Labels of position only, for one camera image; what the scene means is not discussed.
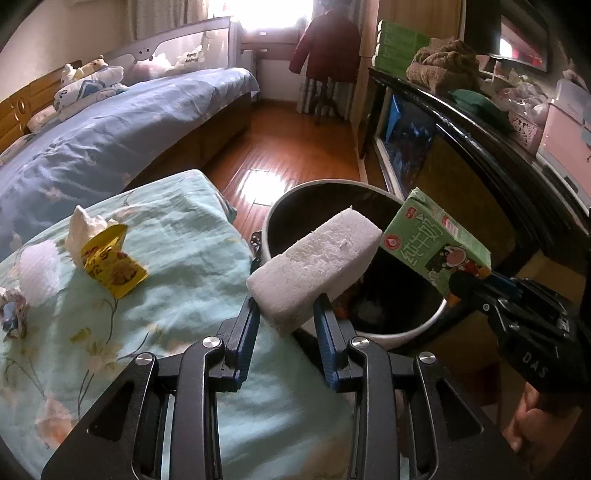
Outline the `person's right hand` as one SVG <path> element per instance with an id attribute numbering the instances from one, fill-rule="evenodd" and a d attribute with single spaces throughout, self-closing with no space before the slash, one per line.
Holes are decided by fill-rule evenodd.
<path id="1" fill-rule="evenodd" d="M 543 470 L 556 456 L 580 416 L 579 408 L 553 414 L 539 408 L 540 393 L 529 383 L 503 436 L 533 473 Z"/>

